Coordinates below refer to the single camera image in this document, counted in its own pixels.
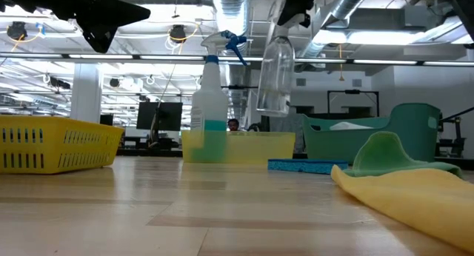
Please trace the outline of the clear pump bottle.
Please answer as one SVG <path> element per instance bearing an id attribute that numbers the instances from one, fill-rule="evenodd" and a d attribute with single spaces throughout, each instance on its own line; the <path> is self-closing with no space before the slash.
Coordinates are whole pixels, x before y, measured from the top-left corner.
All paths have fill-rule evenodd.
<path id="1" fill-rule="evenodd" d="M 261 61 L 256 110 L 264 116 L 287 117 L 295 65 L 295 50 L 288 38 L 292 19 L 275 18 L 270 42 Z"/>

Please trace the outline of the white cloth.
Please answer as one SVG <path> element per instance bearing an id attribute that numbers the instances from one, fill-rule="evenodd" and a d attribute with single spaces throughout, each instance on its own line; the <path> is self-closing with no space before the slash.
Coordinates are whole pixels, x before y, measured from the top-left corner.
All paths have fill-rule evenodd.
<path id="1" fill-rule="evenodd" d="M 353 124 L 347 121 L 339 122 L 330 127 L 330 130 L 332 131 L 351 130 L 351 129 L 372 129 L 372 127 L 368 127 L 368 126 L 364 126 L 360 124 Z"/>

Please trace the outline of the spray bottle with blue trigger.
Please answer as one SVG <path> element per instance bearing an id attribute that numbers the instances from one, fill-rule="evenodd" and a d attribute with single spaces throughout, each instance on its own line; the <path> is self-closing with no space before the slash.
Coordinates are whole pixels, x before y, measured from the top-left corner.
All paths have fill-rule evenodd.
<path id="1" fill-rule="evenodd" d="M 217 163 L 225 159 L 227 151 L 228 96 L 221 88 L 221 73 L 218 53 L 231 50 L 242 64 L 238 45 L 247 42 L 245 36 L 237 36 L 229 30 L 206 37 L 201 45 L 207 49 L 201 87 L 193 93 L 190 148 L 191 160 L 195 163 Z"/>

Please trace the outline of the black ceiling device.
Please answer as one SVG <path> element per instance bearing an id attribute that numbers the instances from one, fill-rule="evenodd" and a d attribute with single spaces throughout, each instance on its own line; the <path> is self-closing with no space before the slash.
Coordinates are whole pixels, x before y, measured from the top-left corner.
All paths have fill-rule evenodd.
<path id="1" fill-rule="evenodd" d="M 174 43 L 181 44 L 187 39 L 185 27 L 183 24 L 174 24 L 169 32 L 170 40 Z"/>
<path id="2" fill-rule="evenodd" d="M 13 21 L 7 28 L 7 36 L 17 41 L 23 41 L 27 37 L 27 30 L 25 29 L 25 22 Z"/>

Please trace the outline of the white building column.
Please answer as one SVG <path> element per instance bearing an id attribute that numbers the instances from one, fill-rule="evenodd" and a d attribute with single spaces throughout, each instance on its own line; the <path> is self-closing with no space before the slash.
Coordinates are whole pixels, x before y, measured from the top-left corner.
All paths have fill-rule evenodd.
<path id="1" fill-rule="evenodd" d="M 97 64 L 75 64 L 70 117 L 99 123 L 103 75 Z"/>

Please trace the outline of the black computer monitor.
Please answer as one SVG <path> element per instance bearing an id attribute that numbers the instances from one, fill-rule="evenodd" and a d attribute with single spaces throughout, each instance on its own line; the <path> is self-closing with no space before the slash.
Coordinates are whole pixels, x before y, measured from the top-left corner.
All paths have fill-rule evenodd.
<path id="1" fill-rule="evenodd" d="M 182 108 L 181 102 L 141 102 L 138 106 L 136 128 L 179 131 Z"/>

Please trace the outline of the yellow slotted plastic basket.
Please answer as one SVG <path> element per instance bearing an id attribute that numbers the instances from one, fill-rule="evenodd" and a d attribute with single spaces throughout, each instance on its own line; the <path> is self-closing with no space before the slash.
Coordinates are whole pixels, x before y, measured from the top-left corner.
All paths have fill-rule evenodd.
<path id="1" fill-rule="evenodd" d="M 109 166 L 123 129 L 69 118 L 0 115 L 0 174 L 59 174 Z"/>

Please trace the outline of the yellow translucent plastic bin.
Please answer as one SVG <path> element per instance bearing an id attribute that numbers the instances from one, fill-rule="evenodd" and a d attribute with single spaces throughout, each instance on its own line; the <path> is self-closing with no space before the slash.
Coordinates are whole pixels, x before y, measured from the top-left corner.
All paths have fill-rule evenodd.
<path id="1" fill-rule="evenodd" d="M 181 141 L 186 163 L 265 165 L 270 159 L 291 159 L 296 134 L 184 130 Z"/>

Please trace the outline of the dark blue sponge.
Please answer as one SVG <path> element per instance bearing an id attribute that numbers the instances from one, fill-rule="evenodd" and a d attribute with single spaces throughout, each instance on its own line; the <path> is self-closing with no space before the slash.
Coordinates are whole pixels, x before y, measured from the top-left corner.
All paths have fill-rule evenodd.
<path id="1" fill-rule="evenodd" d="M 317 159 L 270 159 L 267 162 L 267 169 L 285 172 L 304 172 L 329 175 L 334 165 L 338 166 L 342 170 L 349 168 L 347 161 Z"/>

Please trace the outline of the green cloth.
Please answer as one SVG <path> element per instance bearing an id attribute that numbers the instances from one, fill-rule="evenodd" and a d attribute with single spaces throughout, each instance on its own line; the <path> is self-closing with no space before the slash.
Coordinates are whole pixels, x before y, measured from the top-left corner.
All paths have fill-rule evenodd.
<path id="1" fill-rule="evenodd" d="M 352 177 L 366 177 L 413 169 L 439 169 L 463 178 L 461 169 L 455 165 L 412 159 L 405 152 L 400 138 L 393 132 L 372 134 L 358 151 L 352 168 L 344 172 Z"/>

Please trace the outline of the teal plastic bin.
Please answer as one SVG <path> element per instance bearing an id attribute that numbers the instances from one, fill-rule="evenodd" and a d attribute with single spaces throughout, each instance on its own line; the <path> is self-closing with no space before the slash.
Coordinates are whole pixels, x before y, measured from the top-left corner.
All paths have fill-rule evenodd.
<path id="1" fill-rule="evenodd" d="M 419 161 L 433 161 L 441 111 L 430 104 L 399 104 L 390 116 L 347 119 L 358 129 L 332 130 L 340 120 L 303 117 L 304 142 L 308 158 L 352 163 L 368 138 L 376 132 L 393 132 L 405 152 Z"/>

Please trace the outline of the black background robot rig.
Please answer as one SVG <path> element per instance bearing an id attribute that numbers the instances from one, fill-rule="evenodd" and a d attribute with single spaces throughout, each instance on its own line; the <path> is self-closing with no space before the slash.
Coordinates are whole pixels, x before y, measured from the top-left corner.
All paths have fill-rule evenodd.
<path id="1" fill-rule="evenodd" d="M 470 107 L 454 115 L 444 117 L 441 113 L 438 120 L 438 140 L 435 156 L 438 158 L 463 158 L 467 139 L 461 134 L 462 117 L 474 112 Z"/>

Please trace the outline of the yellow cloth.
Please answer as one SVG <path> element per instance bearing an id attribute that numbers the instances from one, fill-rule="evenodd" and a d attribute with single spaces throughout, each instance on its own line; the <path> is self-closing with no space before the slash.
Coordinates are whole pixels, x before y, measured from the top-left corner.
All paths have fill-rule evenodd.
<path id="1" fill-rule="evenodd" d="M 330 175 L 371 209 L 474 254 L 474 183 L 440 169 L 352 177 L 335 165 Z"/>

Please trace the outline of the black background stand frame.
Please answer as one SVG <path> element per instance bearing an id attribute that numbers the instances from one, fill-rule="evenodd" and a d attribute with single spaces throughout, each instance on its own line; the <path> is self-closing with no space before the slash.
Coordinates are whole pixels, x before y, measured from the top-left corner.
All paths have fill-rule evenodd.
<path id="1" fill-rule="evenodd" d="M 368 94 L 373 94 L 375 96 L 375 106 L 376 106 L 376 115 L 380 116 L 380 97 L 379 91 L 364 91 L 364 90 L 328 90 L 327 91 L 327 114 L 331 114 L 331 100 L 330 95 L 332 93 L 343 93 L 345 95 L 360 95 L 364 93 L 366 96 Z"/>

